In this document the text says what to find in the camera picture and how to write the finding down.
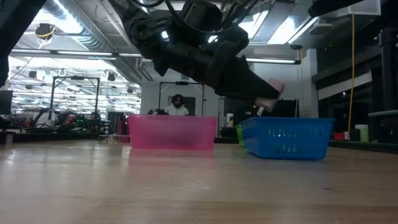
blue plastic basket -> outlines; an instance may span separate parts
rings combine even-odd
[[[244,146],[265,159],[324,159],[334,119],[251,118],[241,123]]]

white shirt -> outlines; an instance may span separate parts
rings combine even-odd
[[[185,116],[189,114],[188,109],[184,107],[184,105],[180,106],[180,108],[176,108],[174,105],[170,105],[164,109],[169,115],[179,115]]]

pink plastic bin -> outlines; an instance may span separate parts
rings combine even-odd
[[[133,114],[131,146],[136,149],[212,150],[217,119],[207,116]]]

man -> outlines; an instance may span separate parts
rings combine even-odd
[[[169,115],[186,116],[189,114],[188,109],[184,107],[184,97],[177,94],[172,98],[172,104],[164,109]]]

wooden table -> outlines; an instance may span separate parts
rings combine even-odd
[[[0,151],[1,224],[398,223],[398,156],[324,161],[63,141]]]

